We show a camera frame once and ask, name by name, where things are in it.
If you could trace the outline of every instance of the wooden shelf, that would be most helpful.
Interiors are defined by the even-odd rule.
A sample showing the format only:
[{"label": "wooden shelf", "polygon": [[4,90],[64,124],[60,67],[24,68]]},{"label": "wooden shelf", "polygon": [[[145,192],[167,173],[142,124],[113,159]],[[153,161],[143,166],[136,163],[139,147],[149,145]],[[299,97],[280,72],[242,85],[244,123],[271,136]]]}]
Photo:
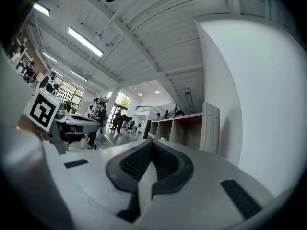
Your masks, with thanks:
[{"label": "wooden shelf", "polygon": [[153,121],[153,123],[165,122],[165,121],[169,121],[169,120],[186,119],[186,118],[198,117],[198,116],[202,116],[202,113],[195,113],[195,114],[186,115],[186,116],[183,116],[183,117],[173,117],[173,118],[168,118],[168,119],[162,119],[162,120],[159,120],[159,121]]},{"label": "wooden shelf", "polygon": [[203,103],[202,109],[201,113],[153,121],[149,133],[155,135],[155,139],[167,134],[170,142],[217,153],[220,111],[209,103]]}]

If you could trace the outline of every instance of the black shirt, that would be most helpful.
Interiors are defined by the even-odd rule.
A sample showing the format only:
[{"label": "black shirt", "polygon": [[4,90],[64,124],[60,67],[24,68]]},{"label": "black shirt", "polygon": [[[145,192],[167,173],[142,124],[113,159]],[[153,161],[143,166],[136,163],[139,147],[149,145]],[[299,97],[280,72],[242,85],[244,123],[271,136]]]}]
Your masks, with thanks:
[{"label": "black shirt", "polygon": [[120,116],[120,114],[119,113],[115,113],[114,116],[115,116],[114,120],[118,120],[118,117]]},{"label": "black shirt", "polygon": [[100,123],[100,126],[102,126],[102,125],[103,125],[103,122],[104,122],[104,120],[105,120],[105,117],[106,117],[106,110],[103,109],[103,110],[98,111],[97,117],[100,118],[100,119],[97,120],[97,121]]}]

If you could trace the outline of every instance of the fluorescent light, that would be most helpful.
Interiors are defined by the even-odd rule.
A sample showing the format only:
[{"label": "fluorescent light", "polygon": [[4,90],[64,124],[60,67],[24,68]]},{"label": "fluorescent light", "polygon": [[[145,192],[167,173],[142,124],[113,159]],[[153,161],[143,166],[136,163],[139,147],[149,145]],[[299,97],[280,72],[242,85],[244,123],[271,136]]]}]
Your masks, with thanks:
[{"label": "fluorescent light", "polygon": [[61,77],[63,77],[63,75],[62,74],[59,74],[57,71],[55,71],[54,69],[51,69],[51,70],[53,70],[56,74],[58,74],[58,75],[60,75]]},{"label": "fluorescent light", "polygon": [[192,100],[191,93],[185,93],[185,96],[186,96],[189,107],[193,107],[193,100]]},{"label": "fluorescent light", "polygon": [[45,52],[43,52],[43,54],[44,54],[45,56],[47,56],[48,58],[52,59],[53,61],[58,62],[56,59],[54,59],[54,58],[52,58],[51,56],[47,55]]},{"label": "fluorescent light", "polygon": [[77,85],[77,86],[79,86],[80,88],[83,88],[84,89],[84,87],[82,87],[82,86],[80,86],[79,84],[76,84],[76,83],[74,83],[74,82],[72,82],[74,85]]},{"label": "fluorescent light", "polygon": [[35,3],[33,5],[34,8],[36,8],[37,10],[41,11],[42,13],[44,13],[46,16],[50,15],[50,9],[44,7],[43,5],[39,4],[39,3]]},{"label": "fluorescent light", "polygon": [[71,70],[71,73],[77,75],[79,78],[82,78],[85,81],[88,81],[87,79],[85,79],[84,77],[80,76],[78,73],[75,73],[73,70]]},{"label": "fluorescent light", "polygon": [[68,28],[68,33],[72,35],[75,39],[77,39],[80,43],[83,43],[85,46],[87,46],[90,50],[92,50],[99,57],[102,56],[103,52],[99,48],[97,48],[94,44],[92,44],[90,41],[88,41],[85,37],[83,37],[81,34],[76,32],[71,27]]}]

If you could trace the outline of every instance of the woman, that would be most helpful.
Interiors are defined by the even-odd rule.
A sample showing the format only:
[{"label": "woman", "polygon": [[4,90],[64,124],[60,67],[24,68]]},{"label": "woman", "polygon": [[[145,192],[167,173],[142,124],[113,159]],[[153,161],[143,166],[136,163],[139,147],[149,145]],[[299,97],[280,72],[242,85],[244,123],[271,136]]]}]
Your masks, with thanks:
[{"label": "woman", "polygon": [[[99,102],[97,104],[97,107],[99,108],[99,111],[97,113],[97,116],[95,120],[97,120],[100,123],[101,132],[104,136],[106,133],[106,120],[107,120],[107,114],[106,114],[106,104],[104,102]],[[88,142],[88,149],[93,149],[95,144],[97,131],[90,133],[90,141]]]}]

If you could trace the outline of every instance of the white column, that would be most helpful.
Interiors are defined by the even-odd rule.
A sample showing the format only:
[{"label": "white column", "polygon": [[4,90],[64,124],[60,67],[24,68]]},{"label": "white column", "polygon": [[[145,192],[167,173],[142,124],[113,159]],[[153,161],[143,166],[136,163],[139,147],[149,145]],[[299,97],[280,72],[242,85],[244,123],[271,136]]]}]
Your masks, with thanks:
[{"label": "white column", "polygon": [[120,91],[120,88],[115,88],[115,89],[113,90],[111,96],[110,96],[110,100],[108,101],[107,107],[106,107],[106,113],[107,113],[108,115],[110,115],[110,113],[111,113],[111,111],[112,111],[112,107],[113,107],[113,105],[114,105],[114,103],[115,103],[115,101],[116,101],[116,97],[117,97],[119,91]]}]

